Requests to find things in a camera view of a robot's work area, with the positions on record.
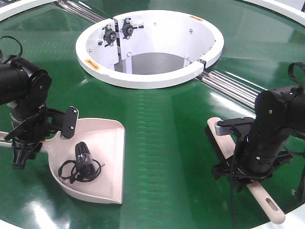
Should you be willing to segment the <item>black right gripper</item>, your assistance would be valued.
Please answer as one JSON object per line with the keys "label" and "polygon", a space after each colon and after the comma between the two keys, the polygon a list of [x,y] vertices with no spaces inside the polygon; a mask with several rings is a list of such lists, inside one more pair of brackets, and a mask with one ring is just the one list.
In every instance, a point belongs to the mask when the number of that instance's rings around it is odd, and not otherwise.
{"label": "black right gripper", "polygon": [[279,149],[232,149],[228,157],[216,149],[216,156],[219,163],[212,166],[214,179],[232,176],[230,182],[237,193],[249,183],[272,177],[280,166],[289,164],[293,159],[291,153]]}

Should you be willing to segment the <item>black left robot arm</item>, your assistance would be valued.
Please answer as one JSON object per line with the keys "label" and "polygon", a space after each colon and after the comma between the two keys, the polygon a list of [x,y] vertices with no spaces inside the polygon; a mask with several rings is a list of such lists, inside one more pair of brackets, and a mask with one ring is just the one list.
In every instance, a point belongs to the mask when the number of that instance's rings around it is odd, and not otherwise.
{"label": "black left robot arm", "polygon": [[28,159],[35,159],[45,138],[62,129],[65,116],[46,105],[52,78],[22,58],[22,53],[0,58],[0,103],[10,107],[12,123],[4,139],[12,140],[16,169],[24,169]]}

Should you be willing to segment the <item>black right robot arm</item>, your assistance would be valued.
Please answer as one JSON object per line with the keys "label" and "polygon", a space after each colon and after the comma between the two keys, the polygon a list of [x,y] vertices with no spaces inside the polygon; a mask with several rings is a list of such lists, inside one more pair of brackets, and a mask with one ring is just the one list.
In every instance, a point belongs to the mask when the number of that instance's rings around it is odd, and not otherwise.
{"label": "black right robot arm", "polygon": [[296,85],[263,91],[254,103],[256,117],[221,120],[217,135],[235,135],[233,155],[212,167],[215,179],[232,177],[240,191],[254,181],[270,178],[293,156],[283,147],[293,131],[305,131],[305,86],[294,75],[294,67],[305,69],[304,62],[288,67],[289,78]]}

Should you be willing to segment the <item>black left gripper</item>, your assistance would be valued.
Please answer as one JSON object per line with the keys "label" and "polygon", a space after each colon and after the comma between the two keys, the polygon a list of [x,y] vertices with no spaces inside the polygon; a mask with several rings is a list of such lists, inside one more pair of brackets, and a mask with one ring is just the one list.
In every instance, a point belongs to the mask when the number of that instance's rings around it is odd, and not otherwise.
{"label": "black left gripper", "polygon": [[24,169],[26,161],[34,160],[40,152],[40,141],[62,130],[66,113],[48,108],[45,103],[36,108],[17,102],[10,102],[8,106],[11,107],[12,130],[4,133],[4,146],[12,146],[12,167]]}

